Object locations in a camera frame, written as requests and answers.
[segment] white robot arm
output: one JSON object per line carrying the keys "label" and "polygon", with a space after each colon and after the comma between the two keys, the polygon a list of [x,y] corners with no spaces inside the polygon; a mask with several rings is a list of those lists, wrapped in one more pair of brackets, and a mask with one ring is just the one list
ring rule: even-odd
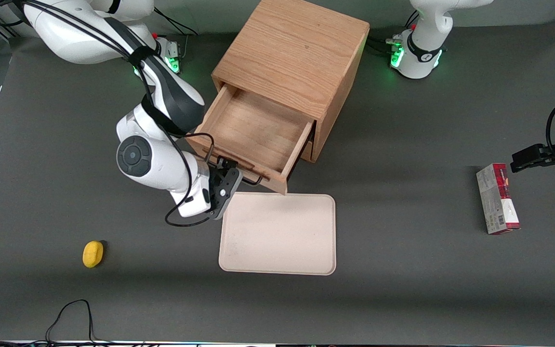
{"label": "white robot arm", "polygon": [[453,17],[449,11],[472,9],[491,4],[494,0],[410,0],[420,13],[419,22],[413,31],[394,35],[388,43],[398,48],[392,57],[391,67],[409,79],[427,77],[438,66],[441,46],[453,28]]}
{"label": "white robot arm", "polygon": [[[0,6],[11,0],[0,0]],[[125,22],[152,13],[153,0],[22,0],[26,19],[56,55],[77,64],[125,57],[145,83],[147,96],[117,123],[117,165],[130,179],[170,192],[182,217],[222,217],[242,180],[236,163],[211,167],[176,145],[198,126],[205,105],[176,75],[145,24]],[[148,85],[154,92],[148,97]]]}

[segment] wooden drawer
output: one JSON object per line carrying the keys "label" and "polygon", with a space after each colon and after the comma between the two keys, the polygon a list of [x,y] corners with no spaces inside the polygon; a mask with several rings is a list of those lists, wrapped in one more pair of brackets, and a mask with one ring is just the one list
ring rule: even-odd
{"label": "wooden drawer", "polygon": [[[212,161],[239,162],[246,178],[286,194],[287,178],[302,153],[314,121],[262,96],[224,84],[195,133],[215,139]],[[199,156],[209,151],[203,136],[187,139]]]}

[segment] gray mat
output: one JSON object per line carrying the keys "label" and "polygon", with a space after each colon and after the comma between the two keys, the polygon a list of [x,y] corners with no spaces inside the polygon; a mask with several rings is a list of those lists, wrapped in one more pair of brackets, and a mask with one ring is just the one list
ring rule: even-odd
{"label": "gray mat", "polygon": [[[232,39],[190,39],[183,77],[207,103]],[[15,42],[0,95],[0,339],[41,338],[86,298],[111,340],[555,345],[555,168],[510,176],[523,228],[499,237],[474,176],[544,140],[555,23],[457,28],[447,46],[422,81],[366,49],[319,162],[291,176],[289,191],[337,204],[336,271],[304,277],[223,272],[219,222],[166,226],[170,196],[119,173],[115,123],[143,96],[130,66]],[[87,270],[91,240],[108,253]],[[72,307],[53,337],[84,339],[86,323]]]}

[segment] cardboard box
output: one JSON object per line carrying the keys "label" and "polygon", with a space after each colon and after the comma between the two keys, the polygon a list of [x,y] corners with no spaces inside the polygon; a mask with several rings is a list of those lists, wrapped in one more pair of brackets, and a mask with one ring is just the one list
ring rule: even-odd
{"label": "cardboard box", "polygon": [[520,229],[515,206],[509,195],[506,164],[492,164],[476,173],[487,233],[500,235]]}

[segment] yellow object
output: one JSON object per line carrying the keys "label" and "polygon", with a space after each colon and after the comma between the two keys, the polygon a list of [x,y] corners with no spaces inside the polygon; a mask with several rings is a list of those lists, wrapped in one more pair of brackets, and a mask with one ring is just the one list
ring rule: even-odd
{"label": "yellow object", "polygon": [[89,242],[83,250],[83,264],[92,268],[102,261],[104,245],[100,241]]}

